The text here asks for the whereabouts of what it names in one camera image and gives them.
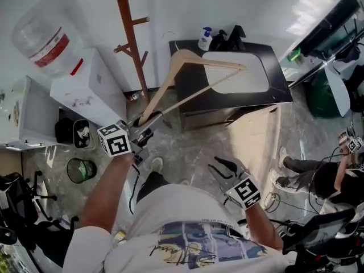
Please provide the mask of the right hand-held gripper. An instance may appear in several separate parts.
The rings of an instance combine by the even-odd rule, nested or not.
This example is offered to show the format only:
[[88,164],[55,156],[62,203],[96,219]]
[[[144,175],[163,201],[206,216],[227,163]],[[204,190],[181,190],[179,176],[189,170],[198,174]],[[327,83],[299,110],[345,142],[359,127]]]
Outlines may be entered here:
[[232,157],[215,156],[214,165],[208,164],[208,170],[219,183],[228,200],[243,210],[248,210],[261,200],[259,185],[243,163]]

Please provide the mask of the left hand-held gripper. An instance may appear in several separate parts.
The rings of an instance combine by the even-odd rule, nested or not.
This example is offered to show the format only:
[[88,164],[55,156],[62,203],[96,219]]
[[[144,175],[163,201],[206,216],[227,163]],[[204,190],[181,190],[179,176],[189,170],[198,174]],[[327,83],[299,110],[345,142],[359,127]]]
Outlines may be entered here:
[[109,157],[133,154],[134,164],[137,166],[149,157],[147,142],[163,123],[163,113],[153,112],[140,129],[138,128],[139,120],[140,117],[128,122],[119,120],[97,130],[101,146]]

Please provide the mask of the wooden hanger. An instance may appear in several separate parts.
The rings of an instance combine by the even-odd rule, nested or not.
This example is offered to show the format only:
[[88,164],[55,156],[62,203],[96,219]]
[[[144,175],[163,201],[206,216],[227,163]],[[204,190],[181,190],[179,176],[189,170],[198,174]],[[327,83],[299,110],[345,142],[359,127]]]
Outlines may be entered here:
[[150,103],[147,105],[146,109],[142,113],[141,117],[137,121],[138,127],[141,127],[141,125],[145,124],[148,121],[150,115],[152,114],[152,112],[158,105],[159,101],[162,99],[162,97],[164,96],[168,87],[173,82],[176,75],[179,73],[179,71],[181,70],[181,68],[183,67],[184,64],[208,65],[208,66],[220,67],[220,68],[230,68],[230,69],[234,69],[234,72],[232,72],[231,74],[229,74],[227,76],[222,77],[221,79],[217,80],[213,84],[202,88],[201,90],[197,91],[196,93],[193,93],[189,97],[183,99],[182,101],[179,101],[178,103],[172,105],[168,109],[165,109],[164,111],[162,111],[162,115],[165,115],[165,114],[175,110],[177,107],[179,107],[179,106],[187,103],[191,99],[203,94],[204,92],[211,89],[212,87],[214,87],[226,80],[231,79],[232,77],[234,77],[235,75],[237,75],[243,71],[246,71],[246,67],[242,64],[232,63],[232,62],[227,62],[227,61],[208,60],[208,59],[204,59],[204,58],[200,57],[199,55],[197,55],[194,52],[187,50],[187,49],[177,50],[171,56],[169,72],[168,72],[168,75],[167,75],[165,81],[163,82],[162,86],[158,89],[158,91],[156,92],[156,94],[154,95],[154,97],[152,98],[152,100],[150,101]]

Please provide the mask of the brown branch coat rack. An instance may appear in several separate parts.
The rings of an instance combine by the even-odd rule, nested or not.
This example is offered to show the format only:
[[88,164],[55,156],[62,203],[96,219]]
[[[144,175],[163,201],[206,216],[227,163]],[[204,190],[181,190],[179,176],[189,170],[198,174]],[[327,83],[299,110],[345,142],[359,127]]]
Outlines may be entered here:
[[146,103],[149,104],[150,98],[148,95],[148,87],[146,84],[143,71],[143,66],[148,56],[148,51],[145,51],[142,57],[140,56],[135,36],[134,26],[138,24],[147,23],[150,21],[150,18],[146,16],[139,19],[133,19],[131,15],[129,0],[117,0],[117,4],[122,18],[122,23],[126,34],[127,43],[124,45],[117,46],[114,49],[114,53],[124,52],[133,59],[136,73],[138,75],[138,79],[142,87]]

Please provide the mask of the person's right forearm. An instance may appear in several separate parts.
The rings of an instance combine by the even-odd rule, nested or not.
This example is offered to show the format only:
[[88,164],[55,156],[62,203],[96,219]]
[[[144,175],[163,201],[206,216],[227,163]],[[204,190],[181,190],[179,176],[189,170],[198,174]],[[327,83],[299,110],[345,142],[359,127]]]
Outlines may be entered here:
[[250,237],[254,242],[275,250],[283,249],[283,241],[260,204],[245,211]]

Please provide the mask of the person's left forearm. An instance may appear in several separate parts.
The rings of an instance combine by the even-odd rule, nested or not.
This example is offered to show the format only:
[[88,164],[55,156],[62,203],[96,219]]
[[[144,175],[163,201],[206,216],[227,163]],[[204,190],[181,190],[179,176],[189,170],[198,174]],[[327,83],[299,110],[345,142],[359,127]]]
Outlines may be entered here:
[[116,156],[91,191],[81,213],[82,227],[98,227],[111,232],[127,174],[134,162],[132,154]]

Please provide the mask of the light wooden board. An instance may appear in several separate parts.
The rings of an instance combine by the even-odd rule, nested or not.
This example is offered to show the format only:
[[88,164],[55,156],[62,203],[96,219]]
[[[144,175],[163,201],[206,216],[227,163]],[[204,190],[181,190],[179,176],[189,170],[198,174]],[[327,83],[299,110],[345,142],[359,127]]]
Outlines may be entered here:
[[262,197],[273,190],[269,170],[278,150],[281,114],[279,105],[265,107],[243,115],[227,128],[232,154],[255,177]]

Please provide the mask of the white water dispenser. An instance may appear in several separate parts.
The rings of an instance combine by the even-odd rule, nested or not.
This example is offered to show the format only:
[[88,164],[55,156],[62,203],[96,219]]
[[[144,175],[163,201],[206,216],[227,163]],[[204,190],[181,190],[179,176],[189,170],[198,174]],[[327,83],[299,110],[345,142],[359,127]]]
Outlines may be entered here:
[[127,120],[126,97],[97,49],[84,49],[81,58],[75,74],[53,80],[51,97],[99,126]]

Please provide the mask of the white trash bin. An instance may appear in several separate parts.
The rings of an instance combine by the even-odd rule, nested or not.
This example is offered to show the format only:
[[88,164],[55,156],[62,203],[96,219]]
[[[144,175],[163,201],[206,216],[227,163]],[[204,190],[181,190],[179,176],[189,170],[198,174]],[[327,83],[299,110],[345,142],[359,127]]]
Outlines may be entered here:
[[73,124],[73,145],[79,150],[95,149],[91,125],[87,119],[79,119]]

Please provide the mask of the person's white printed shirt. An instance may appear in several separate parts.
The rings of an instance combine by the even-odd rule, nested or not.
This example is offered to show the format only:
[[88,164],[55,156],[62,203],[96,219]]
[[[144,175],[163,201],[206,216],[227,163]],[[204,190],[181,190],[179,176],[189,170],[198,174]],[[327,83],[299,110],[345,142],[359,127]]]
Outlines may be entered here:
[[63,273],[284,273],[288,260],[241,236],[208,192],[168,184],[137,203],[126,242],[95,226],[77,229]]

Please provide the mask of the person's black trousers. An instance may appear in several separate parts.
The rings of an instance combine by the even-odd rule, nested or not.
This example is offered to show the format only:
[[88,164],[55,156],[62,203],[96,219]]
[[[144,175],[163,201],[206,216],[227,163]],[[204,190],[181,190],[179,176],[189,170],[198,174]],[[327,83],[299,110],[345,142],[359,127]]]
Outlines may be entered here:
[[143,183],[143,185],[140,188],[140,191],[138,192],[136,203],[140,202],[143,198],[145,198],[147,195],[149,195],[154,190],[168,185],[170,182],[165,180],[162,174],[158,172],[151,172],[146,179],[146,181]]

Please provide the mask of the black mesh wastebasket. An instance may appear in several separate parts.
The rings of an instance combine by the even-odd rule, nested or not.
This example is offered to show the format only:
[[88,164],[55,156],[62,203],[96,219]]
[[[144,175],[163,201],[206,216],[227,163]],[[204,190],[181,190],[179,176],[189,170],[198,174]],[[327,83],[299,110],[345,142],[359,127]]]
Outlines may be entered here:
[[81,184],[95,177],[97,167],[91,160],[72,158],[67,164],[67,175],[75,184]]

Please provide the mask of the black bag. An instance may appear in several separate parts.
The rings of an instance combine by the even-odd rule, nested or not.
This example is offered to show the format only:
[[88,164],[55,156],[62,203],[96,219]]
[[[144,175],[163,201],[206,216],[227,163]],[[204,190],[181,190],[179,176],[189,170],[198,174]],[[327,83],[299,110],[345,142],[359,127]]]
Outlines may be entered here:
[[55,124],[55,136],[57,143],[73,143],[73,124],[74,122],[69,118],[62,118]]

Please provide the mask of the white soap pump bottle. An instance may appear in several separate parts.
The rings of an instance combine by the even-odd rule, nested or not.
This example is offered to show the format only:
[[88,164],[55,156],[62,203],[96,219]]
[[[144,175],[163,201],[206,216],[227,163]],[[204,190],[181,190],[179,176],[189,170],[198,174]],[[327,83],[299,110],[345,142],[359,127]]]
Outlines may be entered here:
[[210,44],[212,42],[211,37],[212,28],[204,27],[203,32],[200,35],[198,40],[198,47],[203,51],[209,51]]

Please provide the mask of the white sink basin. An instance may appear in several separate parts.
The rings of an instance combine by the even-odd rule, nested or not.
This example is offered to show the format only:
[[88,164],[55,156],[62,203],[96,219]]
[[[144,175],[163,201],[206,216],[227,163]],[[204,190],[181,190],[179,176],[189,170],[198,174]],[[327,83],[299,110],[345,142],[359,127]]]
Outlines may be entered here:
[[227,61],[242,64],[246,70],[215,85],[212,89],[220,94],[263,93],[270,84],[261,60],[250,53],[240,52],[206,52],[204,59]]

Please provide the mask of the dark vanity cabinet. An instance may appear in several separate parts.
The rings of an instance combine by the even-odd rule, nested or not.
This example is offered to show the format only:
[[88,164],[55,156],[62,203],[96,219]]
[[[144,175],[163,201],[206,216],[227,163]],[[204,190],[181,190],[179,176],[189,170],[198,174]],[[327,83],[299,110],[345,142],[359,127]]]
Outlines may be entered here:
[[[244,43],[244,51],[256,55],[262,62],[270,87],[263,93],[220,94],[212,88],[179,106],[182,131],[201,129],[213,125],[229,125],[245,114],[293,101],[281,66],[273,49],[268,45]],[[187,49],[199,56],[205,51],[199,49],[195,40],[170,42],[170,53]],[[233,72],[230,68],[208,65],[184,64],[175,77],[175,91],[178,101],[209,86]]]

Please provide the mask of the white low cabinet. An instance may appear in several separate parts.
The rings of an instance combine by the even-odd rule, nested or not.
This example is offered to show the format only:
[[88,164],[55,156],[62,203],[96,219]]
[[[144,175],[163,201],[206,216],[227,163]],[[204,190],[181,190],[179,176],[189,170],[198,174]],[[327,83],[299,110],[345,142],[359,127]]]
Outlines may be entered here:
[[60,104],[28,76],[0,84],[0,148],[24,151],[57,145]]

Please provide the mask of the black pump bottle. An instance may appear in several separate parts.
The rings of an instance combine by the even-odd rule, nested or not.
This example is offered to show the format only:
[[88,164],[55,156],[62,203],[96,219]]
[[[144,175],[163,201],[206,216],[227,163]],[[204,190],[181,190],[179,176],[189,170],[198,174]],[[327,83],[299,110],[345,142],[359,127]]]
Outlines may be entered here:
[[226,51],[226,43],[228,42],[226,37],[227,33],[224,30],[219,30],[218,34],[213,37],[209,49],[211,51]]

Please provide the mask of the small white box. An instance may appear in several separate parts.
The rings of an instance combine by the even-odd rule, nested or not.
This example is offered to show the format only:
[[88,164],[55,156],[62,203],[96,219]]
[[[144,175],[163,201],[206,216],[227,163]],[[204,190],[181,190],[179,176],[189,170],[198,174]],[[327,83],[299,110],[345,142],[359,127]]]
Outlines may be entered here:
[[118,231],[118,233],[113,238],[113,245],[118,246],[126,242],[126,233],[123,230]]

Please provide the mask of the green bin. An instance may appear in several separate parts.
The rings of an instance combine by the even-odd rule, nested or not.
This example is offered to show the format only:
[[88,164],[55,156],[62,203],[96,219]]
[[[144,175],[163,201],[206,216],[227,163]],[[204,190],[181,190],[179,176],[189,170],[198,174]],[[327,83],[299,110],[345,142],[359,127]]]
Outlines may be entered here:
[[313,117],[332,119],[341,116],[324,70],[318,71],[304,86],[307,107]]

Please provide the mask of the black faucet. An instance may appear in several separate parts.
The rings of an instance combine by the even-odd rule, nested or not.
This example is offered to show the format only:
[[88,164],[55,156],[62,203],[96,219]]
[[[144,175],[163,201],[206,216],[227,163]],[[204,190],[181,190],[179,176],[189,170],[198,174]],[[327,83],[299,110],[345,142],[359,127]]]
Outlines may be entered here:
[[240,25],[235,25],[230,36],[226,42],[226,49],[228,51],[244,51],[245,46],[242,38],[245,38],[245,32]]

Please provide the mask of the clear water jug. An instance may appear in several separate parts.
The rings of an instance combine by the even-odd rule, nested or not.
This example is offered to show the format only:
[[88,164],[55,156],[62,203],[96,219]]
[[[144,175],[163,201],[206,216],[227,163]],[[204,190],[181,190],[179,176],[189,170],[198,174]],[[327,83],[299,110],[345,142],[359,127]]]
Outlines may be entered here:
[[80,17],[76,0],[41,0],[17,21],[11,41],[49,77],[69,75],[81,61]]

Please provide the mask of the black office chair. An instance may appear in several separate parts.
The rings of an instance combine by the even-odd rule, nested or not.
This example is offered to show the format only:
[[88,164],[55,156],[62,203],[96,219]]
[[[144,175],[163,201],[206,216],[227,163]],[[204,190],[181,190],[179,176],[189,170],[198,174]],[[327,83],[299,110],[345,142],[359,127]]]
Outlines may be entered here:
[[40,211],[46,220],[37,222],[39,215],[35,205],[39,200],[57,201],[55,195],[45,196],[37,193],[36,182],[41,175],[41,171],[35,172],[33,186],[29,186],[29,180],[17,172],[0,175],[0,226],[7,225],[28,251],[40,248],[48,259],[63,267],[75,223],[79,218],[72,217],[70,228],[66,229],[61,226],[60,221],[47,216],[41,206]]

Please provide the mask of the dark framed glass partition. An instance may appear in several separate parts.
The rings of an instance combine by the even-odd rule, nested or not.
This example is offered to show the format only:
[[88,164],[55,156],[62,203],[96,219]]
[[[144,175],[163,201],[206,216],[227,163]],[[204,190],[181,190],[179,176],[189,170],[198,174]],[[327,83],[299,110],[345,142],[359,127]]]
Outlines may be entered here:
[[295,61],[280,62],[284,77],[292,83],[315,71],[364,31],[364,2],[340,0],[333,10],[299,43]]

